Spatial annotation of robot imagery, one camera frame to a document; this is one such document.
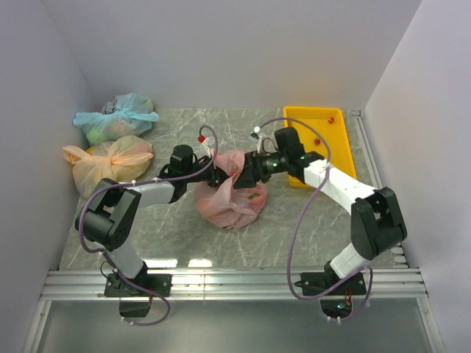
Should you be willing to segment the pink plastic bag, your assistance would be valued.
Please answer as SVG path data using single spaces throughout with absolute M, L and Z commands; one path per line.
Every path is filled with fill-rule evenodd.
M 205 182 L 194 188 L 194 206 L 201 217 L 225 229 L 242 228 L 255 221 L 265 206 L 267 187 L 258 182 L 253 188 L 235 189 L 233 184 L 244 167 L 244 153 L 226 151 L 216 156 L 216 166 L 228 175 L 217 188 Z

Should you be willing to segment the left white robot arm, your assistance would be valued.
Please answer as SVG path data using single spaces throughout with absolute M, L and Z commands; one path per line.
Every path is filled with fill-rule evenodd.
M 128 241 L 139 208 L 171 204 L 187 191 L 189 183 L 218 187 L 229 174 L 216 166 L 216 153 L 196 158 L 187 145 L 174 147 L 169 163 L 157 177 L 140 182 L 102 179 L 75 221 L 83 249 L 100 253 L 113 267 L 108 279 L 118 279 L 133 296 L 152 289 L 148 267 Z

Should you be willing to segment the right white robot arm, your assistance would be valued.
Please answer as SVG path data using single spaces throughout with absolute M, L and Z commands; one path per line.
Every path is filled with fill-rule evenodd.
M 350 215 L 350 242 L 326 263 L 315 287 L 341 293 L 349 286 L 350 276 L 406 239 L 397 196 L 391 188 L 366 185 L 332 166 L 326 157 L 306 152 L 293 127 L 277 130 L 275 140 L 276 152 L 246 153 L 244 167 L 233 187 L 252 188 L 274 174 L 287 173 L 344 208 Z

